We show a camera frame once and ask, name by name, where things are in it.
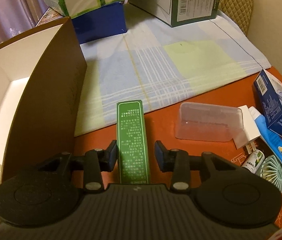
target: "metal screw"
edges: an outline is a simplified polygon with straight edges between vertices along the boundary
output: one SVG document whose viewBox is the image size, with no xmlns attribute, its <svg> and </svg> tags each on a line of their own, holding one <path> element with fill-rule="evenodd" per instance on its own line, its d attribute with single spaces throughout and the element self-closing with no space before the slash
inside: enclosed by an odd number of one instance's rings
<svg viewBox="0 0 282 240">
<path fill-rule="evenodd" d="M 176 190 L 186 190 L 189 187 L 189 184 L 185 182 L 176 182 L 173 184 L 173 187 Z"/>
<path fill-rule="evenodd" d="M 101 188 L 101 184 L 98 182 L 89 182 L 85 185 L 87 190 L 98 190 Z"/>
</svg>

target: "quilted cushion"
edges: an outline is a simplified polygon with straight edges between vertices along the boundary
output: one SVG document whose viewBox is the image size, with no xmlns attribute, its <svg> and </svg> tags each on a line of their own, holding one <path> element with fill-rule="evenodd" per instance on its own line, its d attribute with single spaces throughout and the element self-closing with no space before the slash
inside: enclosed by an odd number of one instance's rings
<svg viewBox="0 0 282 240">
<path fill-rule="evenodd" d="M 254 0 L 220 0 L 219 9 L 247 34 Z"/>
</svg>

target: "blue box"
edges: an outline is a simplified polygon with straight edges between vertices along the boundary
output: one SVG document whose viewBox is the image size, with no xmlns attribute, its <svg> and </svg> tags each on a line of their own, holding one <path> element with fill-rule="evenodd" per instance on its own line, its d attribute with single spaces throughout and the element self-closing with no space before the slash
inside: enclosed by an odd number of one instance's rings
<svg viewBox="0 0 282 240">
<path fill-rule="evenodd" d="M 282 136 L 282 83 L 271 73 L 261 70 L 254 81 L 269 130 Z"/>
<path fill-rule="evenodd" d="M 80 44 L 127 32 L 121 2 L 87 12 L 72 23 Z"/>
</svg>

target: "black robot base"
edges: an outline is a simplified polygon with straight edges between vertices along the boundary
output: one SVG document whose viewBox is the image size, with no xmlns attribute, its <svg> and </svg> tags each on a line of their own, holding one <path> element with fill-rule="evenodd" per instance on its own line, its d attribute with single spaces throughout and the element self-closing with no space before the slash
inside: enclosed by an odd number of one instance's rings
<svg viewBox="0 0 282 240">
<path fill-rule="evenodd" d="M 165 184 L 110 184 L 117 144 L 84 156 L 60 153 L 0 185 L 0 240 L 193 239 L 265 240 L 282 206 L 280 191 L 266 180 L 213 153 L 189 156 L 155 143 Z M 83 189 L 70 183 L 84 171 Z M 190 171 L 201 185 L 190 188 Z"/>
</svg>

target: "blue tube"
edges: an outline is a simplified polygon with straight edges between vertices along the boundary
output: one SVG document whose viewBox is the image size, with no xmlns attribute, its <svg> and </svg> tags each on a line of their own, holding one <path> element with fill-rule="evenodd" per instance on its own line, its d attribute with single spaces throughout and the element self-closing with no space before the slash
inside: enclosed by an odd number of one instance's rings
<svg viewBox="0 0 282 240">
<path fill-rule="evenodd" d="M 251 106 L 249 111 L 260 131 L 261 139 L 268 145 L 282 164 L 282 139 L 279 135 L 267 128 L 265 117 L 256 108 Z"/>
</svg>

